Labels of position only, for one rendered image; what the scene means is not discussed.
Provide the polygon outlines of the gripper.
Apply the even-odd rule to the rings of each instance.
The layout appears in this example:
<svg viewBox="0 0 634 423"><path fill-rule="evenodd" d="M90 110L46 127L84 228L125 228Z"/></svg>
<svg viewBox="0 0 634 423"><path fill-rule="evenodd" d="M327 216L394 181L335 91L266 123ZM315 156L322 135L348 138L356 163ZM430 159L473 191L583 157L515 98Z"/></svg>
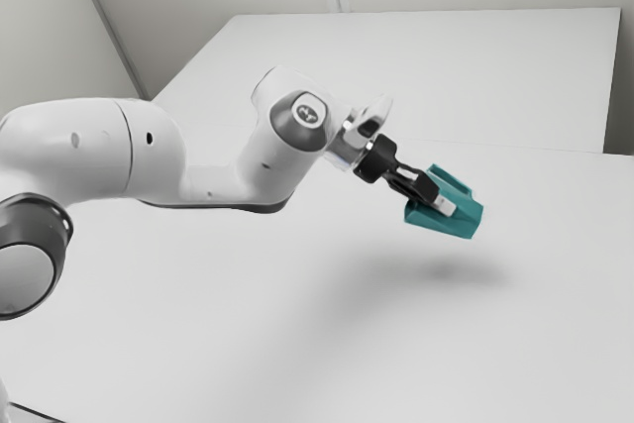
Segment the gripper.
<svg viewBox="0 0 634 423"><path fill-rule="evenodd" d="M366 183L373 184L384 178L396 192L416 203L451 217L457 205L444 197L440 187L423 170L398 163L397 144L384 134L377 135L369 143L370 148L358 165L354 174Z"/></svg>

